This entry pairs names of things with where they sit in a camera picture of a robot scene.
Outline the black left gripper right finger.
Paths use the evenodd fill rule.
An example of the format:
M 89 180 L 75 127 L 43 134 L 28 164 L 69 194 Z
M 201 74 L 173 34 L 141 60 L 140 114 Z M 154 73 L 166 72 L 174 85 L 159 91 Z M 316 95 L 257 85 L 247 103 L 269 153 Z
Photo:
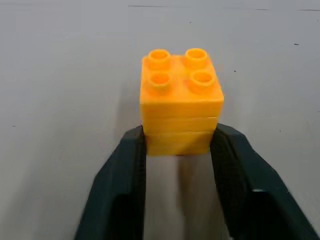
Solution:
M 210 154 L 232 239 L 319 239 L 279 174 L 252 148 L 244 134 L 219 123 Z

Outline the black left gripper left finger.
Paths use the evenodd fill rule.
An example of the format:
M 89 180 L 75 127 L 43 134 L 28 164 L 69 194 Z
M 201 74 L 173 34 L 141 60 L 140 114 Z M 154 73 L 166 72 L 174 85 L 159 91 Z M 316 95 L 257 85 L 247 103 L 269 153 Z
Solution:
M 139 125 L 123 135 L 96 174 L 76 240 L 143 239 L 146 163 L 146 141 Z

